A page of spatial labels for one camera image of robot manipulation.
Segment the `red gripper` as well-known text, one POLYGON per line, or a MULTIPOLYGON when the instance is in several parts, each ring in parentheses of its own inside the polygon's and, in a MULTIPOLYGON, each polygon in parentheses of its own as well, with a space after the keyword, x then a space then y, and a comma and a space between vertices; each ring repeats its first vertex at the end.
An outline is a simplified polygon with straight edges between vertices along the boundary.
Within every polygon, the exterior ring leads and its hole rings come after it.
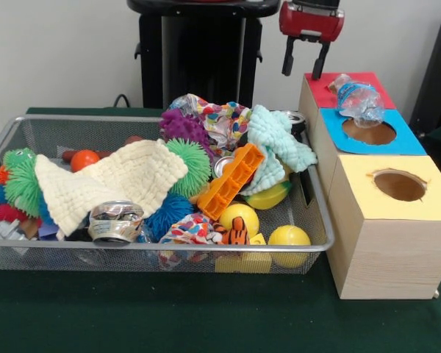
POLYGON ((345 14, 340 1, 284 1, 279 11, 279 28, 287 37, 282 74, 291 75, 295 39, 317 40, 322 43, 312 70, 312 79, 319 80, 323 73, 330 42, 341 33, 345 14))

